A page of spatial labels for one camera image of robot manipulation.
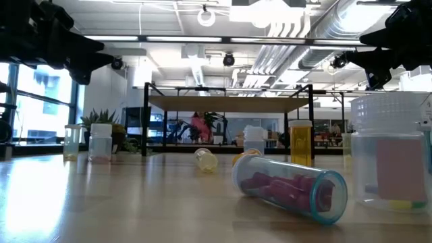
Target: wooden tabletop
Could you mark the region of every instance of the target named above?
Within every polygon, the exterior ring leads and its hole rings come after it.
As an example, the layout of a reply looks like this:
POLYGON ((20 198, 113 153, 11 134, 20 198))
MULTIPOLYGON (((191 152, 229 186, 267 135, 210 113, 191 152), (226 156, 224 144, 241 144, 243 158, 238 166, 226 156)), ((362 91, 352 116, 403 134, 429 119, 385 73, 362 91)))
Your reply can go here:
POLYGON ((285 113, 308 104, 307 98, 260 97, 150 96, 148 101, 164 111, 224 111, 255 113, 285 113))
MULTIPOLYGON (((342 156, 317 156, 317 167, 342 173, 349 187, 333 226, 242 196, 232 185, 233 155, 217 155, 215 174, 192 154, 112 163, 63 162, 61 155, 0 163, 0 242, 432 242, 428 215, 398 214, 354 203, 342 156)), ((284 156, 269 156, 284 161, 284 156)))

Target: shelf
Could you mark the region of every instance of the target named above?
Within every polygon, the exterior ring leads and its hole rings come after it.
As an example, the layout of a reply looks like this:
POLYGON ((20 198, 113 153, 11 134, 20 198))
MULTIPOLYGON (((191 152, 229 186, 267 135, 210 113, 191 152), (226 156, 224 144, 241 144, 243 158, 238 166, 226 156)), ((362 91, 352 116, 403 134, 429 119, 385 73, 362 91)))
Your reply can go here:
POLYGON ((164 97, 150 96, 149 103, 164 111, 214 111, 285 113, 308 104, 307 98, 164 97))

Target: plastic container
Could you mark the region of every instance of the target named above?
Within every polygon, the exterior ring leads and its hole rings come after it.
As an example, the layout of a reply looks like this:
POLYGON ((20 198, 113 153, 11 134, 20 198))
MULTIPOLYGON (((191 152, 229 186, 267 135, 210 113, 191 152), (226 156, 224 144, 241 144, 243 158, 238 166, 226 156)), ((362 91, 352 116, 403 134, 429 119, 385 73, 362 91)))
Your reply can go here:
POLYGON ((201 171, 212 173, 217 168, 217 157, 210 152, 207 148, 199 148, 195 151, 196 164, 201 171))
POLYGON ((232 166, 234 166, 237 163, 237 161, 241 157, 243 157, 243 155, 259 155, 259 156, 263 156, 263 154, 261 154, 261 152, 259 150, 255 149, 255 148, 250 148, 246 152, 243 152, 243 153, 241 153, 239 155, 236 155, 234 157, 234 159, 232 159, 232 166))
POLYGON ((288 123, 291 131, 291 162, 312 167, 311 128, 309 120, 294 120, 288 123))
POLYGON ((110 162, 113 139, 111 124, 92 124, 88 160, 92 162, 110 162))
POLYGON ((354 196, 390 211, 428 211, 431 188, 426 140, 419 131, 421 100, 411 92, 387 92, 351 102, 354 196))
POLYGON ((262 127, 247 125, 244 129, 244 152, 249 149, 256 149, 264 155, 265 141, 262 127))
POLYGON ((233 169, 233 183, 257 196, 325 225, 344 213, 348 198, 343 177, 334 171, 244 155, 233 169))
POLYGON ((63 145, 63 159, 76 161, 80 152, 80 125, 65 126, 65 143, 63 145))
POLYGON ((344 151, 344 171, 352 172, 352 156, 351 156, 351 134, 342 134, 342 148, 344 151))

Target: yellow container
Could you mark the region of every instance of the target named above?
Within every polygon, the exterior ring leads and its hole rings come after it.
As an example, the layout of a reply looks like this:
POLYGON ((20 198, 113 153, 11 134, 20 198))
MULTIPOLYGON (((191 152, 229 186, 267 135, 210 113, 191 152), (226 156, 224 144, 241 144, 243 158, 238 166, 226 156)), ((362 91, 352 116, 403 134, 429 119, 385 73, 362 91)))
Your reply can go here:
POLYGON ((291 136, 291 163, 312 167, 311 128, 309 120, 288 123, 291 136))
POLYGON ((243 157, 243 155, 259 155, 259 156, 263 156, 263 154, 261 154, 261 152, 256 149, 256 148, 250 148, 248 149, 246 152, 243 152, 239 155, 236 155, 234 157, 234 159, 232 160, 232 166, 234 166, 237 163, 237 160, 241 157, 243 157))
POLYGON ((207 148, 199 148, 195 151, 196 164, 202 172, 213 173, 217 169, 217 157, 207 148))

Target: pink label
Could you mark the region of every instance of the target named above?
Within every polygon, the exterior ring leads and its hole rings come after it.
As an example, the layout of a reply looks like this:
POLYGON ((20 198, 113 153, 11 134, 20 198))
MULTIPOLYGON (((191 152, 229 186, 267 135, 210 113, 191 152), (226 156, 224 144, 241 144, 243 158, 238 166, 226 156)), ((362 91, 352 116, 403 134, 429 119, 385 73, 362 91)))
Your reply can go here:
POLYGON ((378 195, 387 200, 427 200, 420 140, 378 140, 378 195))

